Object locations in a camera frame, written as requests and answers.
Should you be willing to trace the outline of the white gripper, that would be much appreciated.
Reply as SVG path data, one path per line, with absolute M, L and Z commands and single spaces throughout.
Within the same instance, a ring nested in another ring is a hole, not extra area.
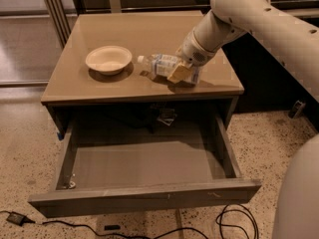
M 178 63 L 175 66 L 167 77 L 172 83 L 178 83 L 188 78 L 192 73 L 192 65 L 197 67 L 206 65 L 215 56 L 215 53 L 203 49 L 195 39 L 194 31 L 191 30 L 175 51 L 175 55 L 189 64 Z

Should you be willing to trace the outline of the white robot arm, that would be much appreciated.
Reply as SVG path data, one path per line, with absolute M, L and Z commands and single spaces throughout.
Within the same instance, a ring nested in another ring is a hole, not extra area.
M 318 28 L 276 9 L 270 0 L 210 0 L 210 11 L 176 51 L 180 62 L 167 79 L 173 83 L 186 79 L 245 32 L 319 101 Z M 279 191 L 272 239 L 319 239 L 319 134 L 290 161 Z

